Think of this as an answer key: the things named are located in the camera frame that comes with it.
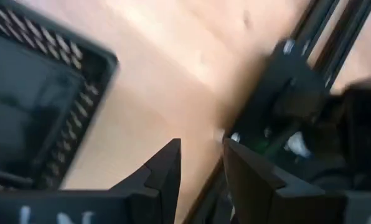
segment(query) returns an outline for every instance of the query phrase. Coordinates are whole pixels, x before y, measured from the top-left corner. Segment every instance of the wooden table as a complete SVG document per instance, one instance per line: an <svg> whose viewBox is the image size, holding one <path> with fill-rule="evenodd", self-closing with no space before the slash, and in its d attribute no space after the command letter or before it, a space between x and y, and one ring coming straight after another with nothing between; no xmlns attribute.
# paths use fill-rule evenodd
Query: wooden table
<svg viewBox="0 0 371 224"><path fill-rule="evenodd" d="M265 57L291 33L308 4L307 0L20 2L101 42L121 62L63 188L108 189L172 138L181 138L176 223L185 219L219 160L222 147L217 139L253 90ZM334 88L339 91L367 75L371 75L371 16Z"/></svg>

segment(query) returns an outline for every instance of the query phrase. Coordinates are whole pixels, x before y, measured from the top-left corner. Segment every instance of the black plastic basket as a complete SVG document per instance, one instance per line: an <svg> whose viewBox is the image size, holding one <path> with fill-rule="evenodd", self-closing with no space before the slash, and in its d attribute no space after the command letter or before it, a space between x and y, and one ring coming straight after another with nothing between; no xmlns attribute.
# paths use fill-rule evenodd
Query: black plastic basket
<svg viewBox="0 0 371 224"><path fill-rule="evenodd" d="M116 65L111 52L0 0L0 190L59 187Z"/></svg>

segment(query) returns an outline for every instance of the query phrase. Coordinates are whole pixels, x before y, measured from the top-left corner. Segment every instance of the black metal frame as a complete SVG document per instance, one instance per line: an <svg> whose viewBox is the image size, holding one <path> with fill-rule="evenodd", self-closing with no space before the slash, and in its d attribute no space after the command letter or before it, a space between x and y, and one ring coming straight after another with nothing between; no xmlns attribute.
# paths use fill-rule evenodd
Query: black metal frame
<svg viewBox="0 0 371 224"><path fill-rule="evenodd" d="M223 161L240 223L371 222L371 191L324 190L231 139Z"/></svg>
<svg viewBox="0 0 371 224"><path fill-rule="evenodd" d="M274 105L277 107L278 102L274 102L279 99L281 94L289 93L289 90L302 90L306 93L328 92L371 11L371 0L358 1L352 1L347 6L314 70L307 65L307 58L339 1L317 0L310 3L301 22L296 26L291 36L292 39L284 40L276 46L257 88L227 136L236 133L240 137L238 140L241 144L254 150L257 150L254 148L256 145L251 145L251 142L265 139L264 154L266 157L270 157L282 147L290 136L298 131L301 123L297 120L292 123L280 123L279 128L275 127L278 120L273 116L273 107ZM310 117L306 116L305 119L314 121L316 114L306 114ZM270 128L271 134L269 136L265 133L267 128ZM206 206L210 204L213 208L212 202L218 200L218 194L216 193L216 197L212 197L212 194L217 191L217 182L221 175L216 174L215 176L216 179L211 181L210 187L208 187L210 190L203 192L210 199L202 200L194 212L194 217L202 217L201 213L208 210ZM205 213L205 217L211 214L211 211Z"/></svg>

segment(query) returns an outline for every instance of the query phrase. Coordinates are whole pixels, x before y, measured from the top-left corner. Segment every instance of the white label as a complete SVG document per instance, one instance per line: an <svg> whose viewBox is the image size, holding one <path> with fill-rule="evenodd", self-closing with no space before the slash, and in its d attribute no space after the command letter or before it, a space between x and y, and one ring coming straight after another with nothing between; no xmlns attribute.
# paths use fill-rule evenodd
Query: white label
<svg viewBox="0 0 371 224"><path fill-rule="evenodd" d="M31 208L28 206L22 206L19 212L19 224L36 224L31 223ZM82 223L81 224L92 224L92 216L94 215L93 212L83 212L82 213ZM57 224L75 224L69 215L64 212L60 212L57 214Z"/></svg>

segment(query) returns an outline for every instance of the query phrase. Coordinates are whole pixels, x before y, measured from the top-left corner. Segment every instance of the metal bolt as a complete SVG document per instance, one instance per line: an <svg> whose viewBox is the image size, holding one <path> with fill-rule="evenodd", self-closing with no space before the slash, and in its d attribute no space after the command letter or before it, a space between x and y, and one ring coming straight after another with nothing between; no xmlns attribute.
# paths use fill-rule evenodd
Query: metal bolt
<svg viewBox="0 0 371 224"><path fill-rule="evenodd" d="M295 45L294 40L287 40L283 49L285 55L289 55L292 52L293 46Z"/></svg>
<svg viewBox="0 0 371 224"><path fill-rule="evenodd" d="M265 137L268 138L271 135L272 130L269 127L267 127L267 128L265 128L263 133L264 133Z"/></svg>
<svg viewBox="0 0 371 224"><path fill-rule="evenodd" d="M239 133L234 133L234 134L231 135L231 139L233 139L236 142L240 142L241 141L241 136L240 136Z"/></svg>
<svg viewBox="0 0 371 224"><path fill-rule="evenodd" d="M296 86L296 82L297 81L298 80L296 78L292 78L291 81L289 81L289 85L292 86L292 87L294 87L294 86Z"/></svg>
<svg viewBox="0 0 371 224"><path fill-rule="evenodd" d="M286 142L286 145L288 146L290 151L298 156L302 156L304 158L308 158L311 156L311 152L305 145L303 134L300 131L293 134Z"/></svg>

